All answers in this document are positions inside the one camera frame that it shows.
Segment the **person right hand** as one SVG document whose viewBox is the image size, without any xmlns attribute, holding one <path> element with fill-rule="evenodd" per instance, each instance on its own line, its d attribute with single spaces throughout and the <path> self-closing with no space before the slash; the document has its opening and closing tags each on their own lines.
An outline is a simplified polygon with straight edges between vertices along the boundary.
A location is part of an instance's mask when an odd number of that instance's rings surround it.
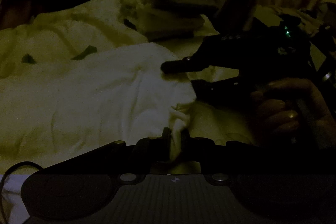
<svg viewBox="0 0 336 224">
<path fill-rule="evenodd" d="M 335 120 L 318 88 L 306 79 L 284 79 L 252 93 L 251 116 L 279 131 L 312 130 L 335 137 Z"/>
</svg>

